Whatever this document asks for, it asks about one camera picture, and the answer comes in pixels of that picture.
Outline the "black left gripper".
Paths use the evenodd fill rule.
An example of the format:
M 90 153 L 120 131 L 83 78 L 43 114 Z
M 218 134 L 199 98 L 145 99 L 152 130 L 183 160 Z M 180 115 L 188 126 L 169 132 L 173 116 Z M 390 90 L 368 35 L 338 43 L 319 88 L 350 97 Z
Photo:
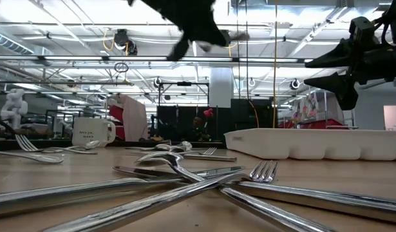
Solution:
M 214 21 L 213 5 L 216 0 L 141 0 L 158 12 L 163 19 L 175 24 L 182 32 L 181 39 L 167 56 L 168 61 L 179 61 L 189 49 L 189 41 L 204 51 L 212 45 L 225 46 L 227 40 Z

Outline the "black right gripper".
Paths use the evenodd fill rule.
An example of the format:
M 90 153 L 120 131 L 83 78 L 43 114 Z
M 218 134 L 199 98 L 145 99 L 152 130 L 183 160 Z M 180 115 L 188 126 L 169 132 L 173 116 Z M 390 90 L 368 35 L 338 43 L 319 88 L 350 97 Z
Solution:
M 350 60 L 349 75 L 335 72 L 329 76 L 305 79 L 304 83 L 332 92 L 342 110 L 352 110 L 359 97 L 354 88 L 356 82 L 364 85 L 376 79 L 392 82 L 396 78 L 396 45 L 380 43 L 378 38 L 363 41 L 341 39 L 333 50 L 305 63 L 305 67 L 342 67 L 348 66 Z

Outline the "metal shelf rack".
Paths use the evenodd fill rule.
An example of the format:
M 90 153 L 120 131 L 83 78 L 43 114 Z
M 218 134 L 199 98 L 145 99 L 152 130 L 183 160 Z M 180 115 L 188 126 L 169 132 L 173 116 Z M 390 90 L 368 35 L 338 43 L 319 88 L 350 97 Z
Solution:
M 340 128 L 329 126 L 327 129 L 357 130 L 359 128 L 355 124 L 354 110 L 342 110 L 334 93 L 324 92 L 323 104 L 325 120 L 334 119 L 343 124 Z

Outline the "white square column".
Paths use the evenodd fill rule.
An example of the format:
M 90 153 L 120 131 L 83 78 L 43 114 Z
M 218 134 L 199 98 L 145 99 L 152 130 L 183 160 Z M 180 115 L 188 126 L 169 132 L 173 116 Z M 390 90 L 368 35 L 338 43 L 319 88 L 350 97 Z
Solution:
M 230 108 L 234 82 L 231 68 L 212 68 L 209 77 L 209 106 Z

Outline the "colourful poster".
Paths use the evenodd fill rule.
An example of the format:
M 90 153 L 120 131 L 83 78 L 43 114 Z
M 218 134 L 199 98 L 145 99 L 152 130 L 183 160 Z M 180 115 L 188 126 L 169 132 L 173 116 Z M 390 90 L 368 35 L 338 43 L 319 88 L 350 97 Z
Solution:
M 309 93 L 296 101 L 292 118 L 295 122 L 317 119 L 317 107 L 316 92 Z

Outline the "red storage bin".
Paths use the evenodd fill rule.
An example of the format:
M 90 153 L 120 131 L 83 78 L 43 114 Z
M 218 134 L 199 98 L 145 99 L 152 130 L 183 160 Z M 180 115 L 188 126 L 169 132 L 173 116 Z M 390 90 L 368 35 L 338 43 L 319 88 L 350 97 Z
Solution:
M 329 126 L 335 126 L 336 128 L 340 128 L 343 126 L 342 123 L 334 120 L 311 120 L 311 121 L 303 121 L 303 122 L 296 122 L 294 119 L 290 119 L 284 122 L 280 122 L 278 124 L 278 128 L 285 128 L 285 129 L 327 129 Z

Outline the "person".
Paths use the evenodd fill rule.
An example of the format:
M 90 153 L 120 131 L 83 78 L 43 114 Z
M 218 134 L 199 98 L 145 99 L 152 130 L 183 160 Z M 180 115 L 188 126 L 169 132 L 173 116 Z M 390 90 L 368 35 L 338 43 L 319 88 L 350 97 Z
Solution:
M 211 136 L 207 133 L 207 129 L 204 126 L 203 119 L 200 117 L 194 118 L 192 128 L 186 131 L 184 139 L 189 142 L 212 141 Z

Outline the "white cutlery tray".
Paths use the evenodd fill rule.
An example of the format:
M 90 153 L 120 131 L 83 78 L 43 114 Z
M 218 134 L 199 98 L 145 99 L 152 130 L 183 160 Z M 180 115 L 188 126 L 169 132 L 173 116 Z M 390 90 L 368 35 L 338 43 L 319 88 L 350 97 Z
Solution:
M 396 131 L 254 128 L 224 136 L 227 149 L 261 159 L 396 160 Z

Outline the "black partition panels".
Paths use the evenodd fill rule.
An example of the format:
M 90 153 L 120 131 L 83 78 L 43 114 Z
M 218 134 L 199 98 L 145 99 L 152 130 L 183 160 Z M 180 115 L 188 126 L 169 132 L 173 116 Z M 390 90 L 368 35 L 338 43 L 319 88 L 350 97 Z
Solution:
M 155 132 L 163 139 L 183 141 L 186 131 L 192 128 L 194 118 L 200 117 L 203 119 L 207 133 L 211 136 L 211 142 L 223 142 L 224 134 L 231 130 L 231 110 L 213 107 L 214 117 L 207 119 L 203 111 L 209 108 L 207 106 L 159 106 Z

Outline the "black cabinet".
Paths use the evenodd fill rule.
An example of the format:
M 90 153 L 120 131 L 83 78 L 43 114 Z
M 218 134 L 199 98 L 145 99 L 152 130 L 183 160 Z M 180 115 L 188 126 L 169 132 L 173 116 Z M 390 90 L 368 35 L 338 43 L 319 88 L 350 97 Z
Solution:
M 270 99 L 232 99 L 231 129 L 272 128 L 273 109 Z

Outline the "white and red cart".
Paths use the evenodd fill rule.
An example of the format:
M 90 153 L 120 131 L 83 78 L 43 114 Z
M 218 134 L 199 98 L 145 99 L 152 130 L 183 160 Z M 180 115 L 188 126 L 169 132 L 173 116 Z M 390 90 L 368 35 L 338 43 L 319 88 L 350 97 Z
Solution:
M 109 115 L 116 119 L 116 136 L 124 141 L 147 139 L 146 106 L 127 95 L 116 94 L 107 100 Z

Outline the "white ceramic mug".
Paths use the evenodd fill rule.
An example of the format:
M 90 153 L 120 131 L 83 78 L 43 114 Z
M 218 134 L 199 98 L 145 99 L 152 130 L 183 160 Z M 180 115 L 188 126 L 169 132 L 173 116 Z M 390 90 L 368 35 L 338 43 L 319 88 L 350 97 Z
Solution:
M 83 146 L 92 141 L 99 141 L 98 147 L 106 147 L 116 137 L 115 124 L 106 119 L 79 117 L 75 119 L 71 143 Z

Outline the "black metal stand frame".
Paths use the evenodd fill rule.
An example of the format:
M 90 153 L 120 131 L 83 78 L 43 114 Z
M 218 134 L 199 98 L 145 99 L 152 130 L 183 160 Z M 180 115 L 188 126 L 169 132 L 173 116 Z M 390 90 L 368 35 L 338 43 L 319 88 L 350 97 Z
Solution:
M 179 82 L 160 82 L 158 83 L 158 105 L 161 105 L 162 96 L 165 92 L 172 87 L 172 85 L 181 86 L 181 87 L 189 87 L 189 86 L 197 86 L 199 90 L 207 97 L 207 105 L 210 105 L 209 96 L 210 96 L 210 89 L 209 83 L 203 82 L 187 82 L 187 81 L 179 81 Z M 204 91 L 202 86 L 207 87 L 207 91 Z

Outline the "black aluminium table frame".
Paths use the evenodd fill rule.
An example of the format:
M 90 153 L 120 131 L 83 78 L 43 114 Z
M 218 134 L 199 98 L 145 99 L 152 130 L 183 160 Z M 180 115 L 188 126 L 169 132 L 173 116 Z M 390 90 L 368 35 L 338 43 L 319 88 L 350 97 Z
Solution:
M 71 140 L 31 140 L 32 144 L 39 149 L 48 147 L 68 147 L 72 146 Z M 117 141 L 110 143 L 107 147 L 145 147 L 151 148 L 156 146 L 158 142 L 153 141 Z M 226 145 L 222 142 L 191 142 L 193 148 L 210 148 L 216 147 L 220 149 L 225 149 Z M 0 140 L 0 151 L 8 150 L 19 150 L 21 147 L 18 145 L 16 140 Z

